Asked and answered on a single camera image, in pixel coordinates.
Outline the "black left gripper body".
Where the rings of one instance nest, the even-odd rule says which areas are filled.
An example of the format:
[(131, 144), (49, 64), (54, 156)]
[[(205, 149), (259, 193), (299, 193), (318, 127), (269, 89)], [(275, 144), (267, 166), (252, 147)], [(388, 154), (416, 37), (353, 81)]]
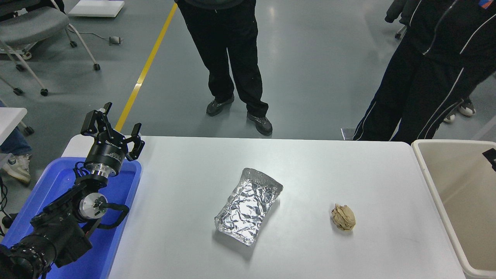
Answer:
[(98, 134), (84, 162), (84, 167), (93, 170), (96, 169), (96, 165), (101, 164), (110, 168), (112, 173), (119, 173), (128, 152), (127, 146), (120, 144), (123, 139), (122, 134)]

